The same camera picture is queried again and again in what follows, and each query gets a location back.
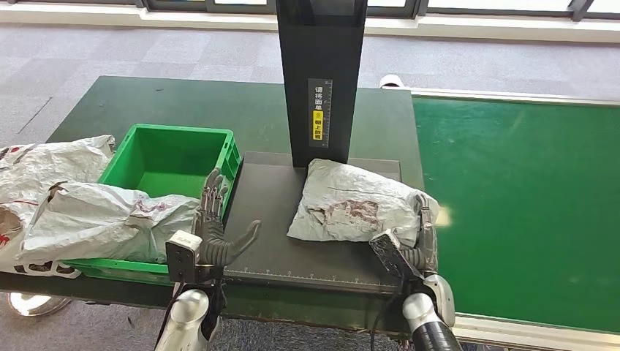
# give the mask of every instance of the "crumpled plastic bag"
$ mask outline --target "crumpled plastic bag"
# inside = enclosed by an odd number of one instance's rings
[[[116,186],[52,186],[23,239],[19,260],[111,258],[165,263],[165,242],[177,230],[192,232],[198,199]]]
[[[0,148],[0,271],[37,276],[79,275],[61,263],[15,259],[39,199],[59,181],[95,182],[113,156],[114,137]]]
[[[369,241],[387,229],[413,247],[420,228],[416,195],[428,198],[433,223],[439,204],[426,193],[351,165],[314,159],[287,236],[307,241]]]

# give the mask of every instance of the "black cable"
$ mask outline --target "black cable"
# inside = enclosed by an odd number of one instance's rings
[[[377,332],[377,325],[379,324],[379,318],[388,310],[388,307],[394,302],[394,300],[400,295],[403,290],[403,286],[405,285],[405,275],[401,277],[401,282],[398,284],[398,289],[392,294],[389,300],[385,301],[377,317],[374,319],[374,323],[372,325],[372,329],[370,330],[370,351],[374,351],[374,334]]]
[[[157,336],[157,342],[155,343],[155,348],[157,348],[157,344],[159,344],[159,340],[162,338],[164,334],[164,330],[166,329],[166,325],[168,324],[168,317],[170,317],[170,310],[173,309],[173,305],[176,302],[178,296],[183,292],[184,283],[180,283],[178,290],[173,295],[173,298],[170,299],[168,306],[166,307],[166,314],[164,314],[164,322],[162,323],[162,327],[159,329],[159,335]]]

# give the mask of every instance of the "measuring scale markings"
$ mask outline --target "measuring scale markings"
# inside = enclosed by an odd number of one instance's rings
[[[317,278],[314,276],[314,273],[310,273],[310,277],[307,276],[295,276],[292,274],[292,271],[288,271],[287,275],[284,274],[277,274],[277,273],[271,273],[271,270],[265,270],[265,273],[263,272],[253,272],[253,271],[249,271],[247,267],[244,268],[243,272],[241,271],[231,271],[229,269],[226,270],[226,272],[230,272],[230,273],[249,273],[249,274],[255,274],[258,276],[272,276],[272,277],[279,277],[279,278],[293,278],[293,279],[300,279],[300,280],[307,280],[307,281],[318,281],[318,282],[338,282],[338,283],[347,283],[347,284],[358,284],[358,285],[363,285],[363,286],[369,286],[369,287],[396,287],[393,284],[382,284],[381,282],[379,283],[366,283],[366,282],[360,282],[359,278],[355,278],[355,280],[352,281],[348,281],[348,280],[338,280],[336,276],[332,276],[331,279],[323,279],[323,278]]]

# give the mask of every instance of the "metal stand base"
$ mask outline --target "metal stand base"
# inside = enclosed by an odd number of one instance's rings
[[[71,299],[53,298],[44,295],[28,295],[21,292],[11,292],[8,295],[11,309],[24,317],[45,316],[60,311]]]

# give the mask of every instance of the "green plastic crate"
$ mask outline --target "green plastic crate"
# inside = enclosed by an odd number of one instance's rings
[[[151,197],[177,194],[199,199],[215,167],[222,170],[223,184],[232,190],[240,163],[230,130],[136,124],[99,182],[142,190]],[[231,193],[224,196],[225,211]],[[172,284],[166,265],[99,258],[64,262],[94,278]]]

